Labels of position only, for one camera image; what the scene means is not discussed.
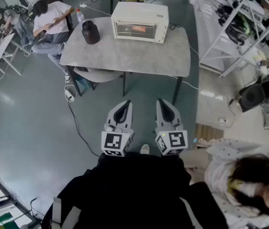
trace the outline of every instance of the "jeans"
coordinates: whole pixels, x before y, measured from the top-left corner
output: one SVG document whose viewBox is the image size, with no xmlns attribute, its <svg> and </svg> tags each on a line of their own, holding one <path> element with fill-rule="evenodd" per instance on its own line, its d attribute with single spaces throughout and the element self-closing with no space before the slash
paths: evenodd
<svg viewBox="0 0 269 229">
<path fill-rule="evenodd" d="M 67 42 L 69 32 L 61 32 L 57 34 L 45 34 L 33 47 L 33 52 L 38 54 L 48 54 L 48 57 L 56 64 L 65 74 L 66 66 L 59 63 L 63 51 L 63 42 Z"/>
<path fill-rule="evenodd" d="M 20 36 L 20 44 L 22 47 L 25 47 L 29 42 L 35 40 L 32 29 L 29 28 L 22 16 L 19 16 L 17 23 L 14 24 L 14 28 Z"/>
</svg>

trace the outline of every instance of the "power strip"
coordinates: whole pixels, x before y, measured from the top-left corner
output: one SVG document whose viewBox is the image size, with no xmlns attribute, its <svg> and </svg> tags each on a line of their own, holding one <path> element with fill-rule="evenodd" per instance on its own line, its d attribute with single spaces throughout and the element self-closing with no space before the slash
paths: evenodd
<svg viewBox="0 0 269 229">
<path fill-rule="evenodd" d="M 64 94 L 66 94 L 68 101 L 73 102 L 75 100 L 74 96 L 69 92 L 68 89 L 64 91 Z"/>
</svg>

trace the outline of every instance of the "sneaker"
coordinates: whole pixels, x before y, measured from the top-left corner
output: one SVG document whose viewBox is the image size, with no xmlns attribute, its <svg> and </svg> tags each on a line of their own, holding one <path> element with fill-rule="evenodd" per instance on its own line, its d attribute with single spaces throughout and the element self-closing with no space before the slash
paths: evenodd
<svg viewBox="0 0 269 229">
<path fill-rule="evenodd" d="M 144 144 L 140 150 L 140 154 L 142 155 L 148 155 L 149 154 L 149 145 Z"/>
<path fill-rule="evenodd" d="M 68 73 L 64 75 L 64 79 L 65 79 L 66 83 L 69 83 L 71 81 L 71 77 Z"/>
<path fill-rule="evenodd" d="M 67 44 L 66 42 L 63 42 L 63 43 L 62 43 L 62 45 L 63 45 L 63 49 L 62 49 L 62 50 L 64 50 L 66 44 Z"/>
</svg>

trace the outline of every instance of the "white toaster oven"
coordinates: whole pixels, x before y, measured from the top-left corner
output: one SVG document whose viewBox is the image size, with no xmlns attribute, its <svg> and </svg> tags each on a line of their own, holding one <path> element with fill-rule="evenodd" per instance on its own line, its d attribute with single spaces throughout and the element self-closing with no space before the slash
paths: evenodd
<svg viewBox="0 0 269 229">
<path fill-rule="evenodd" d="M 163 43 L 169 24 L 164 5 L 119 2 L 111 16 L 114 38 Z"/>
</svg>

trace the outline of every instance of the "metal shelf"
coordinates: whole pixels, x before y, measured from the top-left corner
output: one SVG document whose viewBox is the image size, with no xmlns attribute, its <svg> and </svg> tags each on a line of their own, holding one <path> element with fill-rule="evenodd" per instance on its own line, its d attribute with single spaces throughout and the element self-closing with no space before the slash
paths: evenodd
<svg viewBox="0 0 269 229">
<path fill-rule="evenodd" d="M 203 20 L 202 13 L 195 13 L 196 19 L 196 27 L 197 27 L 197 36 L 198 36 L 198 46 L 199 46 L 199 57 L 202 57 L 203 54 L 208 50 L 210 47 L 209 35 L 207 34 L 206 24 Z M 221 56 L 222 52 L 218 50 L 212 50 L 210 52 L 212 57 Z M 224 71 L 224 62 L 221 59 L 214 59 L 214 60 L 201 60 L 201 67 L 209 66 L 209 70 L 215 71 L 217 73 L 222 73 Z"/>
<path fill-rule="evenodd" d="M 235 1 L 235 0 L 227 0 L 228 1 L 228 3 L 231 5 L 231 7 L 233 7 L 233 2 Z M 239 12 L 240 13 L 242 13 L 243 15 L 245 15 L 249 20 L 251 20 L 252 22 L 254 21 L 253 20 L 253 17 L 252 17 L 252 15 L 251 15 L 251 13 L 250 12 L 248 12 L 248 11 L 246 11 L 246 10 L 244 10 L 244 9 L 240 9 L 239 10 Z M 263 31 L 266 29 L 264 26 L 263 26 L 263 24 L 262 23 L 258 23 L 257 22 L 257 26 L 259 27 L 259 28 L 261 28 Z"/>
<path fill-rule="evenodd" d="M 227 1 L 232 5 L 234 0 Z M 250 13 L 242 9 L 242 6 L 247 1 L 240 0 L 238 6 L 232 11 L 225 24 L 221 27 L 218 23 L 219 16 L 215 13 L 216 7 L 211 1 L 191 0 L 191 3 L 195 3 L 195 8 L 199 8 L 198 10 L 195 9 L 195 17 L 197 21 L 200 66 L 207 69 L 210 68 L 212 71 L 221 72 L 220 77 L 228 75 L 236 67 L 242 67 L 243 63 L 246 64 L 248 62 L 255 65 L 254 57 L 257 55 L 257 48 L 260 42 L 269 34 L 269 27 L 266 29 L 262 28 L 263 33 L 258 36 L 257 40 L 250 42 L 248 39 L 242 47 L 236 45 L 228 38 L 225 31 L 239 12 L 247 18 L 249 17 L 249 19 L 252 18 L 257 31 L 258 24 L 253 17 L 252 8 L 249 7 Z M 231 65 L 222 64 L 220 61 L 226 61 Z"/>
<path fill-rule="evenodd" d="M 207 28 L 209 42 L 212 43 L 222 30 L 221 25 L 218 23 L 219 16 L 215 12 L 216 7 L 211 1 L 207 0 L 201 0 L 198 3 Z M 215 43 L 214 48 L 232 55 L 233 57 L 240 57 L 237 44 L 235 44 L 225 32 L 220 35 L 220 38 Z"/>
</svg>

